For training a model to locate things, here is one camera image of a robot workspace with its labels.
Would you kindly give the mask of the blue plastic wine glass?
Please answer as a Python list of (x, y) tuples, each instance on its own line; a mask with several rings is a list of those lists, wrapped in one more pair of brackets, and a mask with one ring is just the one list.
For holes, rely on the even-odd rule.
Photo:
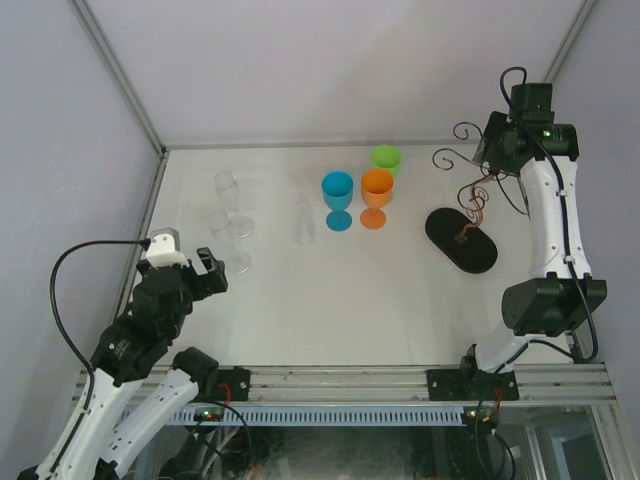
[(335, 232), (348, 230), (352, 225), (352, 217), (347, 211), (353, 199), (354, 182), (352, 177), (343, 171), (328, 173), (322, 180), (323, 199), (330, 212), (326, 216), (327, 227)]

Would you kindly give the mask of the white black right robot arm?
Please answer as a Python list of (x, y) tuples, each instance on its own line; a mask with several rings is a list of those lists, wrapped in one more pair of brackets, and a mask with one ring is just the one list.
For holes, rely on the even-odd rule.
[(558, 124), (549, 83), (523, 81), (501, 90), (507, 113), (490, 115), (475, 160), (516, 177), (528, 206), (532, 256), (528, 280), (505, 290), (502, 322), (472, 346), (459, 374), (461, 391), (480, 401), (503, 391), (530, 345), (551, 346), (582, 323), (592, 325), (607, 284), (593, 277), (581, 239), (576, 179), (579, 148), (571, 124)]

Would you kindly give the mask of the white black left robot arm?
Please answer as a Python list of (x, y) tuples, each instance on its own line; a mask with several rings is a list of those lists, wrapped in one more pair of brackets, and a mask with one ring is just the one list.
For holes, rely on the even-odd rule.
[(20, 472), (22, 479), (119, 479), (169, 417), (193, 399), (206, 400), (219, 387), (219, 364), (190, 347), (179, 352), (159, 388), (124, 423), (118, 420), (179, 336), (196, 302), (228, 289), (225, 264), (207, 247), (196, 253), (199, 274), (177, 248), (160, 253), (151, 239), (124, 311), (101, 334), (90, 358), (80, 400), (51, 452)]

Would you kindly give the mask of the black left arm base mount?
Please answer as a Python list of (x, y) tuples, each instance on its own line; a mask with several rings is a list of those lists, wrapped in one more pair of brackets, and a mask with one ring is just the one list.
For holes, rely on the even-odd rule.
[(251, 388), (251, 372), (242, 367), (224, 368), (218, 371), (216, 382), (207, 386), (196, 399), (202, 402), (246, 402)]

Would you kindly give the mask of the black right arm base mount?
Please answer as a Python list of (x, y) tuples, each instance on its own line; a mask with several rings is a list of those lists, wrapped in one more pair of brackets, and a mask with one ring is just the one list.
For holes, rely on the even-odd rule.
[(429, 369), (426, 379), (431, 401), (496, 400), (497, 391), (502, 400), (520, 399), (514, 372), (489, 374), (479, 371), (469, 376), (461, 369)]

